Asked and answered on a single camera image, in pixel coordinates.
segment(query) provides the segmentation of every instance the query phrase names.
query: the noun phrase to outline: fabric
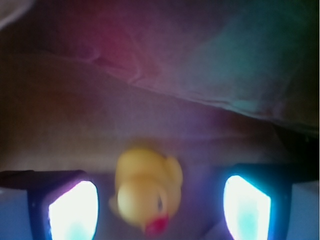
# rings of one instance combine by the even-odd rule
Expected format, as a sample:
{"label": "fabric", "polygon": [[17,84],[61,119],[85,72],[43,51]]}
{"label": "fabric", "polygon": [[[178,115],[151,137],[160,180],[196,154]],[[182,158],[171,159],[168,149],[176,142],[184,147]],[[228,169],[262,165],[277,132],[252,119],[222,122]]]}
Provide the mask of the fabric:
{"label": "fabric", "polygon": [[5,52],[319,135],[319,1],[38,1],[12,29]]}
{"label": "fabric", "polygon": [[268,122],[47,54],[0,57],[0,116],[1,170],[113,172],[133,146],[173,155],[182,166],[289,160]]}

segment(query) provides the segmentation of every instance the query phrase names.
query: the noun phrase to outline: yellow rubber duck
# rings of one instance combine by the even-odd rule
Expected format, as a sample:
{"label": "yellow rubber duck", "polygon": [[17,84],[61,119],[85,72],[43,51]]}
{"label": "yellow rubber duck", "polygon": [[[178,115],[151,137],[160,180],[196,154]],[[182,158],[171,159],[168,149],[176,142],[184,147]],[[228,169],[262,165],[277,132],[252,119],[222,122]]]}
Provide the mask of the yellow rubber duck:
{"label": "yellow rubber duck", "polygon": [[115,170],[111,210],[148,237],[162,233],[178,211],[183,173],[174,157],[144,148],[124,152]]}

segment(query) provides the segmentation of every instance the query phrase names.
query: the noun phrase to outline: duck beak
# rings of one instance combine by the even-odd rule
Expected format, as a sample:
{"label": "duck beak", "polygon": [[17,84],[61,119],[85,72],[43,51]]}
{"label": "duck beak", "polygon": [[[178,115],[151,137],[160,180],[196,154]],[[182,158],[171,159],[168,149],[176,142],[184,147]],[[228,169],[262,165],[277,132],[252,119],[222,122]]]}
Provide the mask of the duck beak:
{"label": "duck beak", "polygon": [[166,216],[156,218],[145,226],[144,234],[149,238],[156,237],[167,229],[168,222],[168,214]]}

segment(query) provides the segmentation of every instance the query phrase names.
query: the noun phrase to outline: cyan light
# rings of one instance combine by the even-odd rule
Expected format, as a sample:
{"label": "cyan light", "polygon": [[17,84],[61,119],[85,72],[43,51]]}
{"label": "cyan light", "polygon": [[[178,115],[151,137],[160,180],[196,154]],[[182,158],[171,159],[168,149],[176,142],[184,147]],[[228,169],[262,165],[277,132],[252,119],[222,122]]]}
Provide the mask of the cyan light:
{"label": "cyan light", "polygon": [[229,177],[224,186],[223,209],[235,240],[267,240],[271,198],[244,178]]}
{"label": "cyan light", "polygon": [[92,240],[98,221],[98,193],[81,181],[49,206],[52,240]]}

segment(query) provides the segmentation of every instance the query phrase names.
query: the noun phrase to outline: light panel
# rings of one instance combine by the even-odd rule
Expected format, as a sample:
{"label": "light panel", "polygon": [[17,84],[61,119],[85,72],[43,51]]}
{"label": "light panel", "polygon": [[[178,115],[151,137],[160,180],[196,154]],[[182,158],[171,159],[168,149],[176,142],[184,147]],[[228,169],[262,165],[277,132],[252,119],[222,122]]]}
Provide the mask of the light panel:
{"label": "light panel", "polygon": [[233,239],[268,239],[271,198],[239,175],[225,183],[223,209]]}
{"label": "light panel", "polygon": [[92,240],[98,220],[98,193],[81,181],[49,206],[52,240]]}

